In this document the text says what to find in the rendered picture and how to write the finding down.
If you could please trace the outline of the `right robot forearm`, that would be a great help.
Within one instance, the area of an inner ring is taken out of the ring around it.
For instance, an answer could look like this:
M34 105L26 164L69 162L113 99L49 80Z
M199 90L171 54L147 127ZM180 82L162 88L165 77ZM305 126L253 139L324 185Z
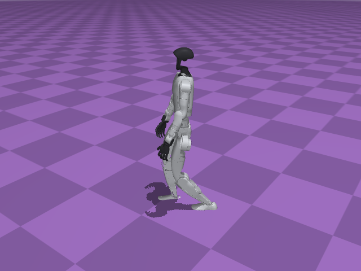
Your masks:
M174 104L173 104L173 100L170 99L169 105L164 113L164 115L166 115L166 119L165 121L169 121L171 116L173 115L174 112Z

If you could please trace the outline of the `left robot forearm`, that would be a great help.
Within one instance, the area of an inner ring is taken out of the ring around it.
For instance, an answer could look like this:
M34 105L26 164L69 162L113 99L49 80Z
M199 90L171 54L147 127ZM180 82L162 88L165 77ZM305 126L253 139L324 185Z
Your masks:
M168 131L167 137L165 138L165 142L167 142L168 144L170 144L171 140L175 139L175 137L178 135L179 129L183 125L182 119L183 119L183 114L180 111L177 111L174 115L173 124L170 130Z

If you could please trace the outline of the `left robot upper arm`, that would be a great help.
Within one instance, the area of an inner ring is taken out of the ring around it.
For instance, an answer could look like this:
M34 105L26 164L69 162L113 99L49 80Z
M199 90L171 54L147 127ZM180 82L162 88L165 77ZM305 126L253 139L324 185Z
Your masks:
M184 120L187 116L188 101L191 93L191 88L192 86L190 84L190 81L188 80L182 80L179 84L179 111L183 114L182 120Z

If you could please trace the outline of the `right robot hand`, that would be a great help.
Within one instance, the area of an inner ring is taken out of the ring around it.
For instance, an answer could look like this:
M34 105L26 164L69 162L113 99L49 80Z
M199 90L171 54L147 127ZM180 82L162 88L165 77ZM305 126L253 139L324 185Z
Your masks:
M156 135L159 138L161 138L161 137L163 138L162 133L165 136L164 132L165 132L165 128L166 128L166 123L169 122L169 121L165 121L165 119L166 119L166 115L163 115L163 117L161 119L162 122L160 122L155 129ZM160 137L160 135L161 135L161 137Z

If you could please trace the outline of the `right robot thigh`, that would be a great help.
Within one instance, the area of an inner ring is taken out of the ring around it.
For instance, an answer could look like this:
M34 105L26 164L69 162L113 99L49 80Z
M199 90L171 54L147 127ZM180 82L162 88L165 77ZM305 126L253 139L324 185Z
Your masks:
M172 124L173 124L173 123L172 123ZM171 124L170 127L168 128L168 131L170 130L172 124ZM166 134L165 134L164 140L165 140L166 136L168 135L168 131L167 131ZM178 138L178 137L175 137L174 142L175 142L175 140L176 140L177 138ZM169 171L171 170L171 157L170 157L170 155L171 155L171 152L172 152L172 149L173 149L173 146L174 146L174 142L173 142L172 146L169 147L169 154L168 154L168 157L167 157L168 161L162 160L164 167L165 167L167 170L169 170ZM163 142L163 143L164 143L164 142ZM163 156L163 155L162 155L162 156Z

